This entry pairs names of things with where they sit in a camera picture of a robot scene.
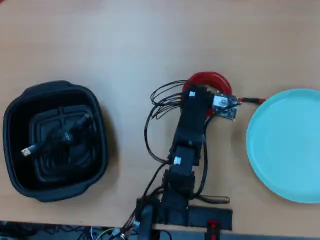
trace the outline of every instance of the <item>black cable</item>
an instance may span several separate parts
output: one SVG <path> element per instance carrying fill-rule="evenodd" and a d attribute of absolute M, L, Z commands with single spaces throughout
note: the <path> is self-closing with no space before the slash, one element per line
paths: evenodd
<path fill-rule="evenodd" d="M 169 161 L 156 156 L 152 152 L 152 150 L 150 149 L 149 142 L 148 142 L 148 126 L 149 126 L 150 120 L 158 115 L 159 112 L 157 112 L 156 110 L 159 107 L 165 107 L 165 106 L 176 107 L 176 106 L 180 106 L 181 105 L 181 101 L 177 100 L 177 98 L 175 98 L 176 96 L 182 96 L 182 93 L 172 94 L 170 96 L 167 96 L 167 97 L 161 99 L 159 102 L 155 102 L 154 101 L 155 105 L 151 109 L 151 111 L 150 111 L 150 113 L 149 113 L 149 115 L 148 115 L 148 117 L 146 119 L 145 125 L 144 125 L 144 131 L 143 132 L 144 132 L 144 141 L 145 141 L 146 149 L 147 149 L 148 153 L 151 155 L 151 157 L 153 157 L 156 161 L 158 161 L 160 163 L 169 163 Z"/>
<path fill-rule="evenodd" d="M 172 240 L 172 236 L 171 236 L 170 232 L 168 232 L 167 230 L 164 230 L 164 229 L 159 229 L 159 231 L 166 233 L 169 236 L 169 240 Z"/>
<path fill-rule="evenodd" d="M 207 132 L 207 128 L 209 123 L 212 121 L 212 119 L 219 113 L 224 112 L 228 109 L 234 108 L 238 105 L 240 105 L 241 103 L 236 103 L 236 104 L 230 104 L 229 106 L 222 108 L 218 111 L 216 111 L 212 116 L 210 116 L 207 121 L 204 124 L 204 141 L 203 141 L 203 172 L 202 172 L 202 178 L 201 178 L 201 182 L 199 185 L 198 190 L 196 191 L 196 193 L 194 194 L 194 198 L 199 199 L 205 203 L 209 203 L 209 204 L 228 204 L 230 202 L 230 198 L 227 196 L 211 196 L 212 198 L 220 198 L 221 200 L 218 199 L 209 199 L 207 197 L 205 197 L 204 195 L 200 195 L 201 192 L 203 191 L 204 187 L 205 187 L 205 183 L 206 183 L 206 178 L 207 178 L 207 173 L 208 173 L 208 148 L 207 148 L 207 138 L 206 138 L 206 132 Z"/>
<path fill-rule="evenodd" d="M 145 197 L 145 196 L 147 195 L 147 192 L 148 192 L 149 188 L 151 187 L 152 183 L 154 182 L 154 180 L 156 179 L 159 171 L 160 171 L 165 165 L 167 165 L 166 162 L 162 163 L 162 164 L 158 167 L 158 169 L 155 171 L 155 173 L 153 174 L 153 177 L 151 178 L 149 184 L 146 186 L 146 189 L 144 190 L 144 193 L 143 193 L 142 197 Z"/>

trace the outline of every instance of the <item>light blue plate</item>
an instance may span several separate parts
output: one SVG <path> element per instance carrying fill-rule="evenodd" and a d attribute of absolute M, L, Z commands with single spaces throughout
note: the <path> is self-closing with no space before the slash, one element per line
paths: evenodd
<path fill-rule="evenodd" d="M 292 89 L 265 101 L 249 123 L 246 151 L 271 191 L 320 203 L 320 91 Z"/>

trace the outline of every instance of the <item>table surface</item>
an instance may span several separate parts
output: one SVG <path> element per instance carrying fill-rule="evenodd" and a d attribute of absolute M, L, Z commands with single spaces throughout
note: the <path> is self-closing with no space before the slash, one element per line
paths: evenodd
<path fill-rule="evenodd" d="M 81 196 L 41 203 L 12 187 L 1 150 L 0 219 L 121 226 L 159 165 L 143 137 L 156 87 L 217 71 L 235 95 L 267 98 L 291 88 L 320 89 L 319 63 L 317 0 L 5 0 L 0 112 L 34 84 L 86 86 L 103 109 L 111 158 L 105 175 Z M 233 209 L 234 233 L 320 236 L 319 204 L 285 200 L 253 172 L 245 135 L 255 109 L 242 105 L 235 122 L 210 123 L 204 193 L 230 196 L 225 207 Z M 177 110 L 151 123 L 157 155 L 167 156 L 178 119 Z M 194 169 L 198 185 L 202 168 Z"/>

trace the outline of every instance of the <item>red wire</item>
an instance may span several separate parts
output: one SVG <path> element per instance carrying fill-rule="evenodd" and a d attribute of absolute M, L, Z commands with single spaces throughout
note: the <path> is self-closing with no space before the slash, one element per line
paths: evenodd
<path fill-rule="evenodd" d="M 184 92 L 186 88 L 190 87 L 189 83 L 193 83 L 196 85 L 209 85 L 223 94 L 232 95 L 232 88 L 229 81 L 222 76 L 220 73 L 215 71 L 201 71 L 194 75 L 192 75 L 183 85 L 182 91 Z M 258 103 L 262 104 L 265 99 L 259 98 Z M 213 109 L 209 109 L 206 113 L 207 117 L 211 117 L 214 114 Z"/>

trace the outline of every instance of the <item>black bowl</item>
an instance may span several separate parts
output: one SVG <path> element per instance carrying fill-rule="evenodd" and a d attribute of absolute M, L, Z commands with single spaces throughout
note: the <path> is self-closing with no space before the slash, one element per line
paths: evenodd
<path fill-rule="evenodd" d="M 57 180 L 50 174 L 43 177 L 46 168 L 34 159 L 24 157 L 21 150 L 34 144 L 37 136 L 41 138 L 50 126 L 48 122 L 62 119 L 61 114 L 66 119 L 76 120 L 85 112 L 92 115 L 94 131 L 99 139 L 96 155 L 86 156 L 83 152 L 84 160 L 80 162 L 83 162 L 83 167 L 87 166 L 83 171 L 85 174 L 63 180 Z M 89 89 L 68 81 L 47 82 L 27 88 L 5 111 L 3 148 L 11 183 L 22 195 L 52 202 L 82 194 L 102 177 L 108 165 L 106 129 L 97 98 Z"/>

